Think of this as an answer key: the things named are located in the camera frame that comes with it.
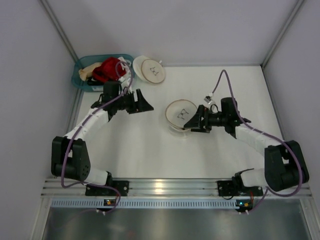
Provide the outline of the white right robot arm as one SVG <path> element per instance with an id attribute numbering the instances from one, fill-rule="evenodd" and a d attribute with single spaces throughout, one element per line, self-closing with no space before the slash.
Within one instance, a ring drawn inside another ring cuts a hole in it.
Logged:
<path id="1" fill-rule="evenodd" d="M 309 181 L 309 171 L 297 141 L 284 141 L 250 127 L 250 120 L 241 117 L 238 103 L 231 97 L 223 98 L 220 103 L 221 110 L 217 112 L 199 105 L 194 116 L 183 127 L 200 133 L 209 133 L 213 127 L 223 127 L 226 133 L 262 155 L 263 168 L 235 173 L 232 180 L 239 188 L 267 187 L 278 193 L 301 187 Z"/>

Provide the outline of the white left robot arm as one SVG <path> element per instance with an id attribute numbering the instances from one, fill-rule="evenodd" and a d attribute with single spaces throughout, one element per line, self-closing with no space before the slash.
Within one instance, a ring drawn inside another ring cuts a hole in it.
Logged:
<path id="1" fill-rule="evenodd" d="M 118 111 L 137 114 L 153 111 L 140 89 L 131 92 L 118 81 L 108 81 L 83 120 L 64 136 L 56 136 L 51 145 L 51 173 L 55 177 L 81 184 L 105 187 L 112 184 L 112 174 L 91 166 L 88 142 Z"/>

